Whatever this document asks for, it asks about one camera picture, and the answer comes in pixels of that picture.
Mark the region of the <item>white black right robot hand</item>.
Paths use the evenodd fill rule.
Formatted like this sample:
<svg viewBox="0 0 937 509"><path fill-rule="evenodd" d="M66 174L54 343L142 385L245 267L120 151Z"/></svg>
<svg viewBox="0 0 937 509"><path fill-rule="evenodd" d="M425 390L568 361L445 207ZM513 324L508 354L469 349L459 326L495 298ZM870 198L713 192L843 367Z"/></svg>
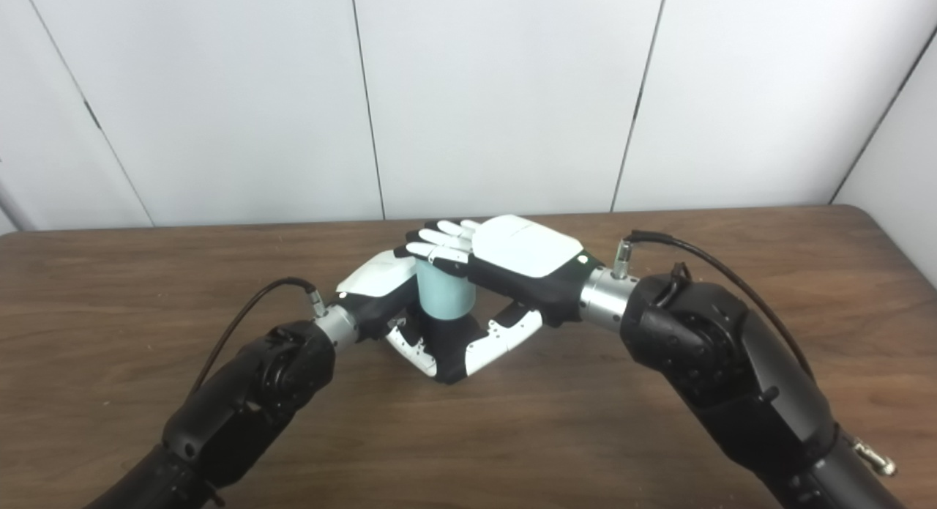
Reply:
<svg viewBox="0 0 937 509"><path fill-rule="evenodd" d="M396 256L416 262L409 316L454 384L521 346L542 327L588 315L603 266L581 242L516 215L429 222Z"/></svg>

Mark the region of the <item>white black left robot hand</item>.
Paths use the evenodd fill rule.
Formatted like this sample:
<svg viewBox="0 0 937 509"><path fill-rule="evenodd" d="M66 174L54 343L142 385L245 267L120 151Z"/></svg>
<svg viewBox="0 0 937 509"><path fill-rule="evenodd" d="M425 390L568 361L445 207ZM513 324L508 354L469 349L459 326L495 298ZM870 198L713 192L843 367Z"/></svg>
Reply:
<svg viewBox="0 0 937 509"><path fill-rule="evenodd" d="M337 352L365 340L385 339L426 376L435 378L436 359L407 313L417 303L416 264L386 250L337 285L319 326Z"/></svg>

